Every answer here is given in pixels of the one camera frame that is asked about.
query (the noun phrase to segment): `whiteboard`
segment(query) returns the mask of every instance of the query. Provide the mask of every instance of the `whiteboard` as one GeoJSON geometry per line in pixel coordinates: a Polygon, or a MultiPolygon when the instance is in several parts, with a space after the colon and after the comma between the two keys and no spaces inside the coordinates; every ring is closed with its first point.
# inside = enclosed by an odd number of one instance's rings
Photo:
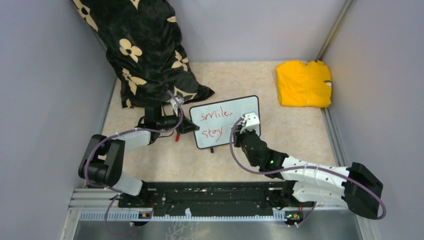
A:
{"type": "MultiPolygon", "coordinates": [[[[194,132],[199,149],[225,145],[230,142],[231,127],[244,114],[259,116],[259,98],[255,95],[213,102],[190,108],[191,121],[200,127],[194,132]]],[[[261,127],[255,129],[261,135],[261,127]]]]}

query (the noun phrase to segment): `white wall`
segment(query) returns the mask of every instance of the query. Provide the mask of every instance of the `white wall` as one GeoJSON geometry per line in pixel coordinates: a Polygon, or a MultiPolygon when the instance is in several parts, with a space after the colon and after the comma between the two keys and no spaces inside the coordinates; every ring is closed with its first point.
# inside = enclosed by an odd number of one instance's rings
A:
{"type": "Polygon", "coordinates": [[[324,61],[349,161],[383,182],[383,240],[423,238],[424,1],[357,1],[324,61]]]}
{"type": "Polygon", "coordinates": [[[0,232],[56,239],[115,74],[70,0],[0,1],[0,232]]]}
{"type": "Polygon", "coordinates": [[[344,0],[168,0],[191,62],[313,60],[344,0]]]}

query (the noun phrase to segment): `yellow cloth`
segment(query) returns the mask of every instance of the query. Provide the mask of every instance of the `yellow cloth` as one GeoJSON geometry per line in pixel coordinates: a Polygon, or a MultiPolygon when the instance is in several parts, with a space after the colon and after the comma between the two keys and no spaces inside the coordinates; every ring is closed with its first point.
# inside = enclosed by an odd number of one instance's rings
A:
{"type": "Polygon", "coordinates": [[[332,79],[322,61],[286,61],[276,67],[278,100],[282,106],[327,108],[332,79]]]}

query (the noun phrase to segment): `handwritten word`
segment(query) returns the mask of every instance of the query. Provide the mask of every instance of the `handwritten word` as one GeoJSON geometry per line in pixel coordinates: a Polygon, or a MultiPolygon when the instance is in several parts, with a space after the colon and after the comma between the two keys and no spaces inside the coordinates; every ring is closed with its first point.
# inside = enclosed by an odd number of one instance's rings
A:
{"type": "Polygon", "coordinates": [[[205,135],[206,138],[214,138],[216,136],[218,136],[218,138],[215,140],[215,142],[218,142],[218,140],[221,138],[221,136],[223,135],[223,126],[220,129],[210,129],[208,128],[207,131],[202,131],[201,134],[205,135]]]}
{"type": "Polygon", "coordinates": [[[208,113],[206,115],[204,113],[202,113],[201,114],[202,119],[200,121],[208,120],[208,117],[209,117],[209,119],[212,119],[213,117],[222,118],[222,117],[228,117],[228,116],[233,115],[232,112],[228,113],[228,112],[224,111],[222,106],[220,106],[219,108],[221,108],[221,112],[219,112],[219,110],[218,111],[215,110],[215,111],[208,113]]]}

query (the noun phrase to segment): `whiteboard black frame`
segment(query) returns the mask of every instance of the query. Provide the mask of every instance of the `whiteboard black frame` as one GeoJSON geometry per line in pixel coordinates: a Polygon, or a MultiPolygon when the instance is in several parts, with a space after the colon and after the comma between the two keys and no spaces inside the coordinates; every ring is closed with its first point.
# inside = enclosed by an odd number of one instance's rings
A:
{"type": "MultiPolygon", "coordinates": [[[[246,98],[251,98],[251,97],[256,97],[256,99],[257,99],[257,116],[259,117],[259,120],[260,120],[261,119],[261,113],[260,113],[261,112],[261,109],[260,109],[260,106],[259,106],[259,97],[256,96],[256,95],[242,96],[242,97],[238,97],[238,98],[232,98],[232,99],[229,99],[229,100],[215,101],[215,102],[206,103],[206,104],[202,104],[202,105],[192,106],[188,110],[188,112],[190,113],[190,119],[192,119],[192,108],[203,107],[203,106],[212,105],[212,104],[225,103],[225,102],[230,102],[230,101],[239,100],[239,99],[246,99],[246,98]]],[[[261,125],[259,124],[259,137],[261,136],[261,134],[262,134],[262,130],[261,130],[261,125]]],[[[195,131],[193,131],[193,135],[194,135],[194,141],[196,142],[196,147],[198,149],[201,149],[201,150],[202,149],[212,149],[212,148],[215,148],[215,147],[219,147],[219,146],[224,146],[224,145],[230,144],[230,143],[224,143],[224,144],[220,144],[220,145],[208,146],[208,147],[200,148],[199,145],[198,145],[198,140],[196,138],[195,131]]]]}

